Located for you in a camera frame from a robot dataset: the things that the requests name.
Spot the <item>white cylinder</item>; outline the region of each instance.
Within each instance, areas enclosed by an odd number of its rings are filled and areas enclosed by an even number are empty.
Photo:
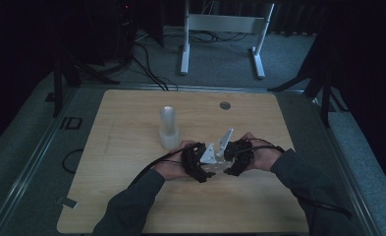
[[[180,129],[176,122],[177,112],[172,106],[164,106],[160,113],[159,138],[161,145],[168,150],[177,148],[180,144]]]

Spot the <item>small round object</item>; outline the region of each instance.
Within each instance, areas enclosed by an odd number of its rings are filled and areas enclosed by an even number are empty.
[[[220,108],[222,108],[223,110],[228,110],[230,109],[230,107],[232,107],[232,105],[229,102],[227,101],[220,102]]]

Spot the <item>white metal frame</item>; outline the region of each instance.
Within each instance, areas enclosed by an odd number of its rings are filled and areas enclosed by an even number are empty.
[[[262,48],[263,40],[265,39],[266,31],[269,26],[273,7],[273,3],[268,4],[267,12],[264,18],[198,15],[190,14],[190,0],[186,0],[184,21],[185,41],[183,58],[181,62],[181,74],[186,75],[189,72],[190,30],[230,31],[255,33],[259,35],[256,47],[251,49],[251,56],[253,57],[257,76],[260,79],[265,78],[265,72],[263,71],[262,60],[260,58],[260,50]]]

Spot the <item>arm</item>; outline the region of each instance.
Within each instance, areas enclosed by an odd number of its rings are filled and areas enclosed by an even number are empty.
[[[242,139],[249,140],[253,147],[271,145],[256,139],[251,133],[246,133]],[[359,235],[344,214],[301,201],[304,198],[334,207],[344,205],[338,186],[319,169],[308,165],[293,150],[284,153],[272,148],[255,150],[248,169],[272,171],[285,187],[300,198],[299,203],[305,213],[310,235]]]
[[[193,142],[182,141],[179,148],[190,144]],[[173,162],[158,162],[134,185],[113,197],[103,218],[95,225],[92,235],[140,235],[147,214],[165,181],[190,177],[179,163],[179,152],[167,160]]]
[[[147,171],[133,186],[109,201],[92,235],[140,235],[164,182],[156,170]]]

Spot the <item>gray sleeve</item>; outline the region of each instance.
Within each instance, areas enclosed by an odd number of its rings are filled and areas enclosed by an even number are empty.
[[[165,179],[148,170],[133,186],[113,197],[92,235],[140,235]]]
[[[310,235],[360,235],[351,220],[341,212],[302,201],[304,198],[344,208],[338,189],[342,187],[319,169],[310,166],[293,150],[284,152],[271,171],[296,197],[300,197],[299,203],[305,212]]]

